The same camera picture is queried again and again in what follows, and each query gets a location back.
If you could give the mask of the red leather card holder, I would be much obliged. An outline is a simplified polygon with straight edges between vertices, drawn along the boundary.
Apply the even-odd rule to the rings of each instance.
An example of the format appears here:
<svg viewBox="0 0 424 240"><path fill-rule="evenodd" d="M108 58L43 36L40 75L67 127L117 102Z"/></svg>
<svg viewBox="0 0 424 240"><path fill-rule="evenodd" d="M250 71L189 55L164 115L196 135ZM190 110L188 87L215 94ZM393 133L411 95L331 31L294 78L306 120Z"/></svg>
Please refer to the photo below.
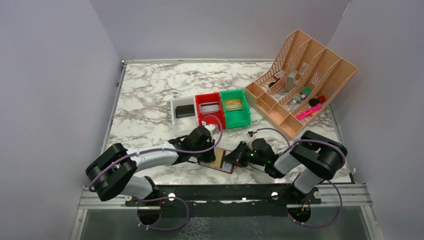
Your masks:
<svg viewBox="0 0 424 240"><path fill-rule="evenodd" d="M215 160L212 162L200 161L200 166L210 168L216 171L232 174L235 166L231 163L224 161L224 157L229 153L227 149L216 147L214 149Z"/></svg>

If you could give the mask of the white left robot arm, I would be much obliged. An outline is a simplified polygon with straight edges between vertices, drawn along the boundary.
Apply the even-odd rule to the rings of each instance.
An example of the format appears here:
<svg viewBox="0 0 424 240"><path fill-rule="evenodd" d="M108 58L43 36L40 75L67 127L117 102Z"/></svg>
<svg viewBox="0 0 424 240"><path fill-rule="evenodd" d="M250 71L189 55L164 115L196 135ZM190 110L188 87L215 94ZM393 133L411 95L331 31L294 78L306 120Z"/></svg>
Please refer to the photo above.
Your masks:
<svg viewBox="0 0 424 240"><path fill-rule="evenodd" d="M197 162L213 162L217 141L213 136L219 130L215 124L196 127L190 134L170 139L158 146L130 149L115 143L98 156L85 170L90 180L88 190L97 193L103 202L118 195L140 200L154 199L157 187L148 176L135 173L159 166L173 166Z"/></svg>

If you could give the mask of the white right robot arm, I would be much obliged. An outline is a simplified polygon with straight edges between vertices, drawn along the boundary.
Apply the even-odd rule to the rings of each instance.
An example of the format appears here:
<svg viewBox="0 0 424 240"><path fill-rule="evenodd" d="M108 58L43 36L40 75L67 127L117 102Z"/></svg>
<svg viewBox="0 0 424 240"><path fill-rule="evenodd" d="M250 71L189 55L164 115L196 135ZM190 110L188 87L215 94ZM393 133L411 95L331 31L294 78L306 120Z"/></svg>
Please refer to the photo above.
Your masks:
<svg viewBox="0 0 424 240"><path fill-rule="evenodd" d="M282 153L273 151L264 138L250 133L248 142L241 141L223 160L239 168L249 164L264 167L274 179L285 177L299 165L305 166L290 186L290 193L305 197L316 185L331 180L346 163L347 148L327 137L307 130Z"/></svg>

